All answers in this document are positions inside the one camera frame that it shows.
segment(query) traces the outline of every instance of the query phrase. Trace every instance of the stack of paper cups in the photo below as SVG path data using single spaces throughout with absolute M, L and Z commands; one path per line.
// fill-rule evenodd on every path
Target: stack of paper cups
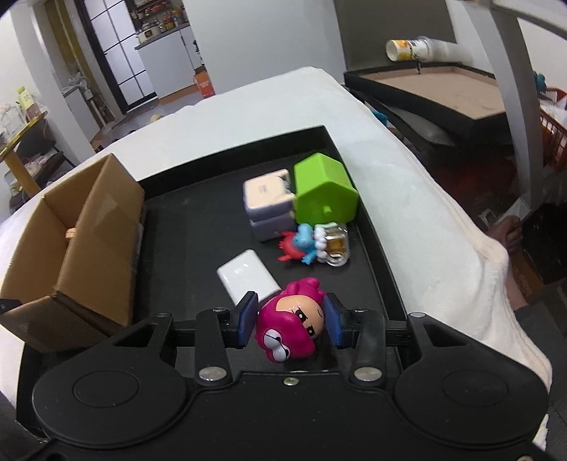
M 416 40 L 388 40 L 386 54 L 392 61 L 464 62 L 469 58 L 463 47 L 428 37 L 419 37 Z

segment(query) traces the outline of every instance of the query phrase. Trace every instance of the bare foot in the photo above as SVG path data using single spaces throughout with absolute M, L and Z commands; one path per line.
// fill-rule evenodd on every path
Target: bare foot
M 498 240 L 508 253 L 515 253 L 522 243 L 520 218 L 518 216 L 507 216 L 501 223 L 488 229 L 486 235 Z

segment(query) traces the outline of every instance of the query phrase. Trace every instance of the table leg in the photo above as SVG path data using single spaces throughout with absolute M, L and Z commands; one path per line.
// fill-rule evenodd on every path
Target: table leg
M 10 171 L 14 173 L 14 176 L 23 187 L 24 191 L 26 191 L 30 197 L 33 197 L 41 190 L 41 187 L 39 187 L 33 180 L 32 176 L 29 174 L 28 170 L 26 170 L 26 167 L 14 151 L 10 152 L 4 161 Z

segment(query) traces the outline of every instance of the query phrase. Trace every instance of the plastic basket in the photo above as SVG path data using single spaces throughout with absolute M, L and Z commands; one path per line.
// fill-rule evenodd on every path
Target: plastic basket
M 547 88 L 539 94 L 540 99 L 554 103 L 567 96 L 559 88 Z M 553 117 L 540 109 L 541 131 L 543 138 L 543 160 L 556 171 L 563 171 L 567 164 L 567 129 Z

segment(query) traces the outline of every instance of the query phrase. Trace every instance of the floor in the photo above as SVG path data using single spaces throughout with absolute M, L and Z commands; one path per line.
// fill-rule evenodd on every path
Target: floor
M 136 107 L 128 112 L 125 119 L 120 121 L 117 126 L 103 135 L 101 139 L 101 147 L 105 148 L 114 141 L 130 134 L 132 131 L 145 127 L 149 123 L 151 116 L 154 114 L 163 116 L 173 114 L 182 107 L 194 106 L 202 99 L 201 93 L 197 91 L 195 93 L 182 96 L 167 104 L 160 104 L 158 99 L 154 99 Z

